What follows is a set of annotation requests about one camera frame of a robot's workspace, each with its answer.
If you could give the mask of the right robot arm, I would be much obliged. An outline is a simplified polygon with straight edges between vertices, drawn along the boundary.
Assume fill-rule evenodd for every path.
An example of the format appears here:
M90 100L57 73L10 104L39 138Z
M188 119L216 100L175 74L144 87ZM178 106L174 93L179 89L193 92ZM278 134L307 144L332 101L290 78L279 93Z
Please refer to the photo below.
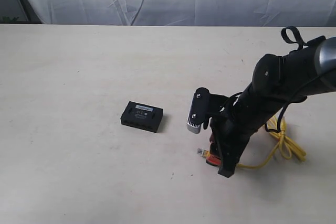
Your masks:
M261 127L281 131L288 106L307 97L335 91L335 38L302 40L294 26L281 30L283 40L298 45L285 56L264 55L256 64L251 83L220 106L211 119L215 147L220 157L218 173L231 177L250 137Z

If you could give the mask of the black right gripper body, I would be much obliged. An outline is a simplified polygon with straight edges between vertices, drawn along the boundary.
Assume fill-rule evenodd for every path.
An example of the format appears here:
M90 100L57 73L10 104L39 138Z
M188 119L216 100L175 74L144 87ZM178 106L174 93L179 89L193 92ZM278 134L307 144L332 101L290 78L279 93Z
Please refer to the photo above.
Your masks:
M211 128L223 153L242 153L250 137L262 126L263 98L260 95L233 95L224 102L221 116Z

